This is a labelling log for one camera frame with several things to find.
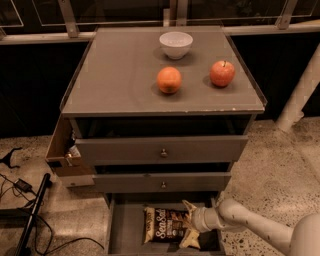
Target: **floor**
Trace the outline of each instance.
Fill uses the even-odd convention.
[[[320,212],[319,127],[318,117],[303,118],[289,132],[279,130],[271,120],[254,122],[249,142],[218,201],[234,198],[253,212],[290,227],[303,216]],[[48,251],[73,239],[89,238],[68,244],[52,255],[103,255],[98,243],[106,243],[108,207],[93,187],[62,186],[45,162],[49,143],[50,136],[0,139],[0,157],[13,147],[22,147],[11,158],[12,164],[20,168],[9,169],[0,163],[0,173],[11,181],[25,180],[34,190],[45,173],[51,174],[53,184],[40,210],[40,216],[53,230]],[[3,183],[0,177],[0,184],[2,192],[9,189],[0,197],[0,208],[26,204],[25,198],[14,196],[10,182]],[[0,221],[0,256],[14,255],[21,228],[13,226]],[[29,240],[32,255],[43,253],[50,238],[50,230],[42,221],[37,221],[37,227]],[[227,255],[282,255],[249,230],[222,232],[222,242]]]

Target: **white pipe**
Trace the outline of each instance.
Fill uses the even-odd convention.
[[[320,44],[310,59],[297,86],[293,90],[282,113],[276,121],[281,130],[287,132],[302,117],[302,109],[320,82]]]

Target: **white bowl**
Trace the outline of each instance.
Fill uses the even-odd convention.
[[[161,35],[159,40],[163,52],[174,60],[186,55],[193,42],[192,36],[183,32],[168,32]]]

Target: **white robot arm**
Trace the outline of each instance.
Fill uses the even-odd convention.
[[[197,208],[187,201],[184,204],[199,233],[248,228],[286,256],[320,255],[320,214],[302,218],[293,229],[251,212],[233,199],[222,201],[216,208]]]

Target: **drawer handle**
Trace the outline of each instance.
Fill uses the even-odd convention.
[[[162,181],[161,188],[162,189],[166,189],[167,188],[167,184],[164,181]]]
[[[163,157],[163,158],[168,157],[168,153],[167,153],[167,151],[166,151],[164,148],[161,150],[160,155],[161,155],[161,157]]]

